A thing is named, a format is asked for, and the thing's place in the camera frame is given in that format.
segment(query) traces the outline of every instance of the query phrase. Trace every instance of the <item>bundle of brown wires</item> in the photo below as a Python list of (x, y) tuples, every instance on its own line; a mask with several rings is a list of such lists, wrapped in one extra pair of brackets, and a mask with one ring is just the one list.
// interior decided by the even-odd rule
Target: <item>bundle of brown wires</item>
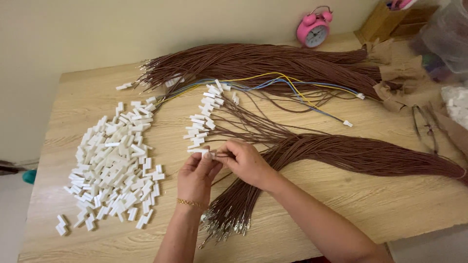
[[(180, 51), (147, 61), (137, 80), (154, 89), (175, 77), (234, 80), (270, 72), (280, 72), (303, 82), (326, 82), (352, 88), (365, 96), (381, 100), (373, 86), (381, 80), (376, 66), (355, 65), (367, 57), (365, 49), (348, 52), (322, 52), (285, 45), (210, 44)], [(255, 87), (271, 80), (270, 75), (238, 81)], [(324, 87), (299, 85), (303, 91), (323, 91)], [(182, 87), (179, 81), (168, 94)], [(286, 83), (264, 89), (272, 95), (291, 96)]]
[[(368, 175), (442, 175), (468, 185), (466, 170), (447, 158), (416, 152), (381, 140), (332, 135), (278, 124), (269, 120), (258, 107), (257, 109), (261, 116), (226, 99), (225, 110), (222, 111), (238, 120), (214, 114), (212, 119), (217, 123), (225, 122), (237, 127), (241, 132), (218, 125), (213, 134), (265, 144), (268, 149), (261, 154), (275, 170), (279, 171), (288, 164), (309, 159)], [(306, 133), (297, 134), (290, 131), (291, 128), (302, 129)], [(226, 240), (232, 232), (245, 235), (250, 228), (251, 214), (260, 192), (260, 189), (236, 179), (211, 203), (205, 213), (203, 226), (209, 234), (199, 248), (211, 239), (216, 242)]]

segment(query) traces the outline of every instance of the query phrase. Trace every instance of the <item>teal object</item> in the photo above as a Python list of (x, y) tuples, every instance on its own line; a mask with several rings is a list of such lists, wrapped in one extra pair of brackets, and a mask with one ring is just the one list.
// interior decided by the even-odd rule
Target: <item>teal object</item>
[(25, 181), (26, 183), (34, 184), (34, 181), (36, 180), (36, 174), (37, 170), (29, 170), (24, 172), (23, 181)]

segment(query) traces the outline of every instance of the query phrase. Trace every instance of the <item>wooden table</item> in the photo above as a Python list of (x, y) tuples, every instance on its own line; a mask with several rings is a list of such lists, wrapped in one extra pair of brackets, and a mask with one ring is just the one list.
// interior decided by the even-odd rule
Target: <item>wooden table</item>
[[(394, 44), (394, 57), (410, 57), (405, 42)], [(353, 35), (331, 37), (321, 49), (348, 51), (361, 45)], [(60, 78), (49, 130), (42, 149), (36, 184), (31, 197), (20, 262), (151, 262), (161, 243), (175, 207), (177, 170), (188, 157), (182, 140), (188, 115), (198, 111), (203, 89), (189, 92), (165, 104), (146, 131), (146, 144), (156, 163), (165, 167), (167, 179), (161, 183), (162, 196), (155, 207), (152, 223), (145, 230), (136, 222), (121, 223), (117, 217), (97, 223), (96, 231), (72, 229), (60, 237), (56, 216), (65, 214), (76, 222), (79, 208), (62, 186), (74, 168), (76, 147), (88, 127), (103, 115), (112, 116), (117, 102), (143, 100), (150, 94), (140, 90), (116, 91), (115, 87), (135, 80), (140, 71), (135, 65), (115, 66), (65, 73)], [(427, 83), (412, 96), (421, 101), (437, 96), (437, 85)], [(252, 103), (241, 97), (252, 109)], [(274, 121), (295, 124), (330, 133), (382, 139), (410, 149), (424, 151), (415, 136), (410, 110), (395, 114), (371, 100), (334, 99), (324, 109), (354, 124), (348, 128), (317, 114), (293, 114), (267, 102), (259, 102)], [(460, 164), (461, 154), (436, 130), (440, 153)], [(305, 191), (356, 224), (375, 242), (397, 240), (468, 222), (468, 189), (441, 176), (381, 178), (344, 171), (316, 161), (300, 161), (282, 173)], [(233, 180), (230, 177), (212, 189), (212, 198)], [(262, 194), (255, 206), (252, 227), (246, 236), (233, 235), (227, 242), (209, 243), (197, 250), (195, 262), (279, 262), (319, 256), (319, 251), (301, 232), (284, 209), (270, 196)], [(205, 237), (200, 234), (199, 242)]]

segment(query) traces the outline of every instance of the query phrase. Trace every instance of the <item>hand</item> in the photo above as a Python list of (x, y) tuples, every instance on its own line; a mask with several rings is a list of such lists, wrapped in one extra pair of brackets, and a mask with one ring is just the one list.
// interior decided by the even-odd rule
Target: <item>hand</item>
[[(234, 158), (222, 153), (232, 152)], [(244, 182), (267, 191), (274, 177), (281, 176), (263, 159), (255, 147), (246, 142), (231, 139), (217, 150), (215, 160), (229, 167)]]
[(212, 159), (211, 153), (203, 157), (194, 153), (180, 168), (177, 177), (177, 198), (185, 201), (210, 204), (211, 183), (223, 168), (223, 164)]

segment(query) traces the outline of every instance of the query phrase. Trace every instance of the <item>wooden pencil holder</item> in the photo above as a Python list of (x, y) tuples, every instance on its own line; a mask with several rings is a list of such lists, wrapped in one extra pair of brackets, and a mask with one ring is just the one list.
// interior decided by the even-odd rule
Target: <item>wooden pencil holder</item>
[(387, 1), (381, 1), (354, 34), (362, 44), (373, 42), (377, 38), (380, 41), (390, 38), (396, 41), (408, 39), (427, 24), (438, 8), (439, 6), (429, 6), (391, 11)]

